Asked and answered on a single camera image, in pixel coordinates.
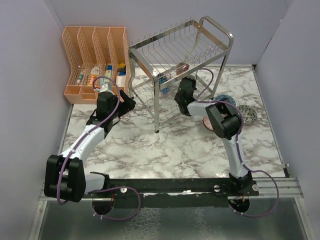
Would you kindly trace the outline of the blue triangle pattern bowl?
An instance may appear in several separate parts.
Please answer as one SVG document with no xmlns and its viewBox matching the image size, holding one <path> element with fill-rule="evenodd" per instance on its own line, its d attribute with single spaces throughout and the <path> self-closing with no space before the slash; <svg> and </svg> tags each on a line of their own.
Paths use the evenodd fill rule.
<svg viewBox="0 0 320 240">
<path fill-rule="evenodd" d="M 167 77 L 165 74 L 163 74 L 163 73 L 159 73 L 159 74 L 157 75 L 157 77 L 158 77 L 158 82 L 159 82 L 159 85 L 160 85 L 160 86 L 162 86 L 163 84 L 165 84 L 165 83 L 168 81 L 168 77 Z M 160 89 L 160 92 L 161 92 L 162 94 L 167 94 L 167 93 L 170 91 L 170 88 L 171 88 L 171 86 L 168 85 L 168 86 Z"/>
</svg>

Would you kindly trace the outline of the red diamond pattern bowl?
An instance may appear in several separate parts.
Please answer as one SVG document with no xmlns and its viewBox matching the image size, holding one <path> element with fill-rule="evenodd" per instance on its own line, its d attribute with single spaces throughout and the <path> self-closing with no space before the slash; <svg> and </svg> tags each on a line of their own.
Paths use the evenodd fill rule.
<svg viewBox="0 0 320 240">
<path fill-rule="evenodd" d="M 186 62 L 180 62 L 175 67 L 176 75 L 180 75 L 189 69 L 190 65 Z"/>
</svg>

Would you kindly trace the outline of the pink dotted pattern bowl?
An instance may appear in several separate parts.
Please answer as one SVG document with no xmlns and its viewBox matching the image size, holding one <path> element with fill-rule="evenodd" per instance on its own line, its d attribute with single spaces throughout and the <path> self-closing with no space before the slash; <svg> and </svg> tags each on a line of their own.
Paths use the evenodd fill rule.
<svg viewBox="0 0 320 240">
<path fill-rule="evenodd" d="M 207 116 L 205 116 L 205 117 L 203 118 L 203 125 L 204 125 L 209 131 L 211 131 L 211 132 L 214 131 L 214 130 L 213 130 L 213 127 L 212 127 L 212 124 L 211 124 L 211 122 L 210 122 L 210 119 L 209 119 Z"/>
</svg>

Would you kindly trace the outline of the stainless steel dish rack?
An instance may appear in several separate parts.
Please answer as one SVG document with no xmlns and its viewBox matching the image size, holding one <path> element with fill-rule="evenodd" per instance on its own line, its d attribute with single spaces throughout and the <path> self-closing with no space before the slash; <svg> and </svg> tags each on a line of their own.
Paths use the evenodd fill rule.
<svg viewBox="0 0 320 240">
<path fill-rule="evenodd" d="M 200 83 L 206 99 L 215 96 L 233 44 L 228 29 L 203 16 L 199 21 L 183 20 L 129 47 L 129 95 L 145 107 L 156 133 L 181 114 L 173 98 L 183 78 Z"/>
</svg>

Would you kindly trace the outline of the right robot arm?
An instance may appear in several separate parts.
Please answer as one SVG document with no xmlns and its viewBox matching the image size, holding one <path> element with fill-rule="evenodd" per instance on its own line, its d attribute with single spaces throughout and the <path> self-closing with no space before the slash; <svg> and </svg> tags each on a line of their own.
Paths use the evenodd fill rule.
<svg viewBox="0 0 320 240">
<path fill-rule="evenodd" d="M 247 191 L 253 180 L 245 166 L 244 151 L 241 145 L 243 115 L 229 101 L 197 101 L 194 98 L 196 81 L 185 77 L 178 86 L 174 100 L 180 112 L 188 117 L 208 117 L 214 133 L 222 140 L 229 162 L 230 191 L 240 196 Z"/>
</svg>

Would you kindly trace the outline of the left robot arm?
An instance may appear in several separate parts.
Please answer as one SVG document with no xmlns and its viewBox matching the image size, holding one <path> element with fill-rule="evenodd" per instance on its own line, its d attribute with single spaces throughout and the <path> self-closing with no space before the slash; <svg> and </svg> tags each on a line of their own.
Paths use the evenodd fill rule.
<svg viewBox="0 0 320 240">
<path fill-rule="evenodd" d="M 86 122 L 78 139 L 59 155 L 46 161 L 44 195 L 57 199 L 59 204 L 78 203 L 84 195 L 94 192 L 106 197 L 111 190 L 109 176 L 92 171 L 85 173 L 84 163 L 114 126 L 114 119 L 135 108 L 136 102 L 123 90 L 116 95 L 110 91 L 98 93 L 96 109 Z"/>
</svg>

